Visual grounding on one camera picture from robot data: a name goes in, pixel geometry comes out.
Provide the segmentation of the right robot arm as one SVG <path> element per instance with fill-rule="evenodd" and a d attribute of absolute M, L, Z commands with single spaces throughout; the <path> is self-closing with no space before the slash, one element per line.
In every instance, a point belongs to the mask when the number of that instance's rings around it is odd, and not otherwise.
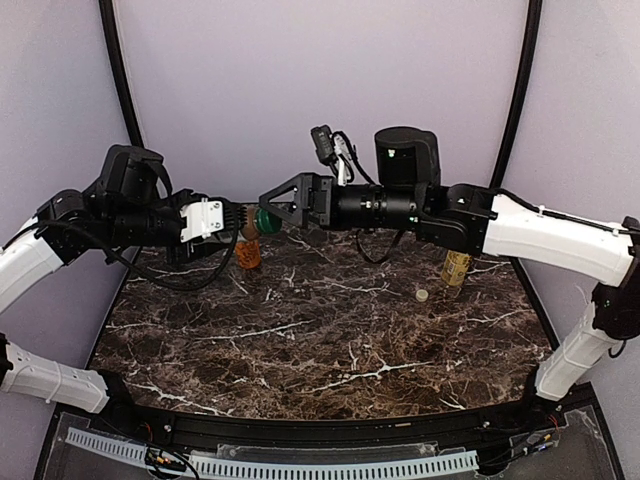
<path fill-rule="evenodd" d="M 262 209 L 303 228 L 408 231 L 471 256 L 527 259 L 597 282 L 581 320 L 533 374 L 529 395 L 555 403 L 611 348 L 639 334 L 639 223 L 575 217 L 504 189 L 445 186 L 436 135 L 409 126 L 374 137 L 379 181 L 353 184 L 301 173 L 259 199 Z"/>

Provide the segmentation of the pale cream bottle cap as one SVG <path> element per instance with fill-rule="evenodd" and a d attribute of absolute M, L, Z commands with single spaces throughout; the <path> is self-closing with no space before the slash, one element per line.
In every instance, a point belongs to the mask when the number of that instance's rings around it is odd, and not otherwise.
<path fill-rule="evenodd" d="M 416 291 L 415 297 L 418 302 L 421 302 L 421 303 L 426 302 L 429 298 L 429 292 L 424 289 L 419 289 Z"/>

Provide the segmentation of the green cap brown bottle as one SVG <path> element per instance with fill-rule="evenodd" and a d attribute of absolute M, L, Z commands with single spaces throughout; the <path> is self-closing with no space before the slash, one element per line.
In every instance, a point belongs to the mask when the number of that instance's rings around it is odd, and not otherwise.
<path fill-rule="evenodd" d="M 253 220 L 254 220 L 254 213 L 255 210 L 257 208 L 261 208 L 261 207 L 256 207 L 256 206 L 250 206 L 246 208 L 246 212 L 244 215 L 244 220 L 243 220 L 243 226 L 240 229 L 240 232 L 238 234 L 238 241 L 250 241 L 250 240 L 257 240 L 259 239 L 261 236 L 259 232 L 256 230 Z"/>

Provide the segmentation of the orange tea bottle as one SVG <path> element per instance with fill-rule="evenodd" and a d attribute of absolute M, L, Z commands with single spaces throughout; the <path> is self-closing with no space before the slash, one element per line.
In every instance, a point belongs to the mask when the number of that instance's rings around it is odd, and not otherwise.
<path fill-rule="evenodd" d="M 261 265 L 260 245 L 258 240 L 240 241 L 235 245 L 238 265 L 245 270 L 252 270 Z"/>

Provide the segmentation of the yellow tea bottle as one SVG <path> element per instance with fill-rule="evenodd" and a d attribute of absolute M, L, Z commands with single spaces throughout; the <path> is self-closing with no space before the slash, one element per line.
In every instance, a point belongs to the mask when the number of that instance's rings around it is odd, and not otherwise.
<path fill-rule="evenodd" d="M 452 298 L 456 298 L 461 291 L 466 274 L 472 262 L 472 256 L 466 253 L 460 253 L 448 250 L 441 279 L 444 282 L 448 294 Z"/>

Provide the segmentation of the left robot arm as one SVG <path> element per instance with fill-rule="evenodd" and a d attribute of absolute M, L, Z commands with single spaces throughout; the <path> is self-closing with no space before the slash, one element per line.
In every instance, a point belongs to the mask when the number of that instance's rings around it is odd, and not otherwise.
<path fill-rule="evenodd" d="M 38 208 L 1 249 L 1 307 L 7 309 L 45 277 L 87 251 L 103 252 L 152 284 L 191 292 L 213 283 L 229 263 L 246 224 L 243 206 L 191 189 L 175 191 L 160 154 L 136 146 L 109 148 L 97 179 L 67 189 Z M 193 284 L 171 283 L 124 257 L 133 247 L 162 247 L 173 265 L 225 253 Z M 120 376 L 76 369 L 1 339 L 1 389 L 100 414 L 132 400 Z"/>

